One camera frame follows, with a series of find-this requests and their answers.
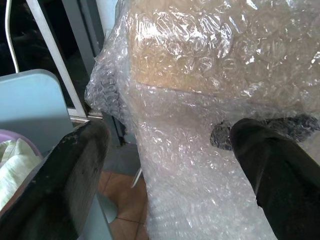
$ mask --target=plastic wrap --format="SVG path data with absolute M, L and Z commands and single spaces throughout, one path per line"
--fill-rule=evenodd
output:
M 86 100 L 137 138 L 153 240 L 276 239 L 222 121 L 319 119 L 317 0 L 128 0 Z M 300 145 L 319 162 L 318 132 Z

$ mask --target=white cloth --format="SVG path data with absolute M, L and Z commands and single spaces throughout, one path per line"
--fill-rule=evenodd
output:
M 41 159 L 22 139 L 0 143 L 0 210 Z

